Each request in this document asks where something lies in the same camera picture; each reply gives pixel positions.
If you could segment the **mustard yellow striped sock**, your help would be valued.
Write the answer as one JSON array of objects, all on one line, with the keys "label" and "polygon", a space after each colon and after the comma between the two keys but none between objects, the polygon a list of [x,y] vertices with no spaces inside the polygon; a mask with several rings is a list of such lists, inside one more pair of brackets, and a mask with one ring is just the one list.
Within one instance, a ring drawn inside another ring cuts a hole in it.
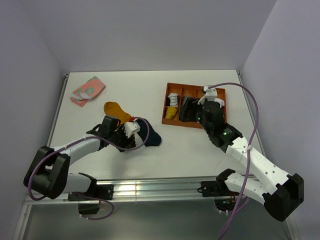
[{"label": "mustard yellow striped sock", "polygon": [[104,104],[103,110],[106,115],[119,119],[120,123],[117,124],[117,128],[119,128],[120,125],[125,125],[127,122],[133,122],[132,116],[123,111],[123,109],[117,102],[106,102]]}]

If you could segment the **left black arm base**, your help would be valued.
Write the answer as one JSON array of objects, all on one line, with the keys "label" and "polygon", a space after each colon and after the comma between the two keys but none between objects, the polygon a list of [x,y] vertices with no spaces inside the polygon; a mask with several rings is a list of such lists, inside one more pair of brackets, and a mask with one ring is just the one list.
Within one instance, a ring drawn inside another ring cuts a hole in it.
[{"label": "left black arm base", "polygon": [[[78,202],[78,213],[80,217],[98,221],[110,217],[115,210],[115,206],[110,200],[113,199],[114,185],[96,185],[85,193],[72,192],[68,194],[68,202]],[[110,206],[110,212],[104,216],[96,216],[102,209],[102,204]]]}]

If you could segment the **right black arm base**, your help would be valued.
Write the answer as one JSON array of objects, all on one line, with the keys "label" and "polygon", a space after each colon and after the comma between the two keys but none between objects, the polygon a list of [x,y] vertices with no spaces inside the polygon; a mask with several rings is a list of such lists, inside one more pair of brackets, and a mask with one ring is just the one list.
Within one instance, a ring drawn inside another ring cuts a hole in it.
[{"label": "right black arm base", "polygon": [[197,192],[204,198],[213,197],[215,207],[219,211],[230,212],[236,205],[237,194],[230,191],[222,181],[202,181]]}]

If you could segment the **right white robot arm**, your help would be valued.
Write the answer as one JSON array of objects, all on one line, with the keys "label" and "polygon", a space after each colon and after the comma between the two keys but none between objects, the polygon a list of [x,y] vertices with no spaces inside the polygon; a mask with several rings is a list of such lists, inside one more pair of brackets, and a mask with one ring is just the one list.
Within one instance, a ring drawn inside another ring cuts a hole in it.
[{"label": "right white robot arm", "polygon": [[226,169],[216,178],[216,189],[222,195],[240,192],[261,203],[277,221],[283,222],[304,201],[304,179],[297,173],[277,167],[262,153],[250,146],[243,134],[225,122],[216,101],[201,102],[185,97],[180,107],[183,122],[198,122],[209,140],[224,153],[236,159],[257,178],[245,180],[233,169]]}]

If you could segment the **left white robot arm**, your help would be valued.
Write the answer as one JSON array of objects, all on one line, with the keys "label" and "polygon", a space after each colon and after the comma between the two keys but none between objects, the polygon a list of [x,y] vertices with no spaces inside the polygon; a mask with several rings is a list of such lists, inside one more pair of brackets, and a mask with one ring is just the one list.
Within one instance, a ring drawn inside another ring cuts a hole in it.
[{"label": "left white robot arm", "polygon": [[140,131],[136,121],[121,123],[106,115],[101,124],[71,143],[59,147],[42,146],[38,149],[23,184],[34,201],[56,199],[63,193],[80,194],[86,200],[99,195],[97,179],[85,174],[70,174],[69,168],[85,156],[111,145],[120,152],[135,148],[134,134]]}]

